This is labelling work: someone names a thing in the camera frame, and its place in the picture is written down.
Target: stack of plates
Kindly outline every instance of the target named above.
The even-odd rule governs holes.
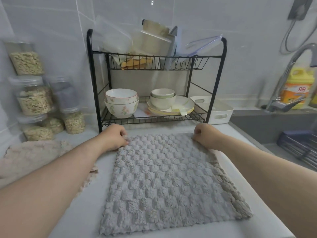
[[[165,118],[172,118],[173,119],[174,115],[181,115],[179,109],[172,109],[172,107],[169,109],[165,109],[165,110],[157,109],[150,102],[150,100],[147,102],[147,107],[153,114],[155,114],[157,116],[168,116],[168,115],[171,116],[171,117],[165,117]],[[176,100],[175,100],[173,107],[186,108],[187,114],[190,114],[194,110],[195,103],[189,98],[176,95]]]

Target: stainless steel sink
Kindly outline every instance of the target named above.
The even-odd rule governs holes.
[[[309,164],[279,147],[276,141],[283,131],[315,129],[316,118],[317,111],[312,109],[291,110],[275,114],[264,110],[236,110],[231,116],[229,124],[258,148],[314,170]]]

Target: hand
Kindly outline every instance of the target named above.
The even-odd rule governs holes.
[[[100,146],[103,148],[102,152],[116,150],[120,147],[129,144],[123,136],[127,135],[125,128],[119,124],[112,124],[98,136],[96,136]]]
[[[223,133],[210,124],[200,123],[195,128],[193,140],[196,140],[207,149],[219,150],[224,136]]]

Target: white plastic basket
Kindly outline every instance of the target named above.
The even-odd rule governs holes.
[[[197,113],[208,112],[211,96],[193,96],[191,100],[195,103],[194,110]],[[215,99],[208,124],[228,123],[232,113],[233,108],[230,105]],[[206,119],[207,114],[203,114],[202,117]]]

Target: glass jar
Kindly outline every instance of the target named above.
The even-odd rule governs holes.
[[[52,106],[52,110],[47,114],[47,116],[47,119],[43,121],[44,127],[51,128],[53,134],[58,134],[64,130],[64,122],[62,121],[61,115],[55,104]]]
[[[4,40],[3,43],[19,76],[44,74],[40,57],[34,51],[32,43],[8,39]]]
[[[47,114],[27,116],[20,114],[17,120],[28,141],[53,140],[54,134],[51,128],[44,127],[43,122],[47,119]]]
[[[85,119],[78,107],[61,109],[66,131],[71,134],[79,134],[85,130]]]
[[[49,77],[47,81],[61,109],[70,109],[79,106],[77,91],[71,77],[55,76]]]
[[[51,111],[51,90],[44,86],[41,76],[10,77],[9,81],[25,115],[45,114]]]

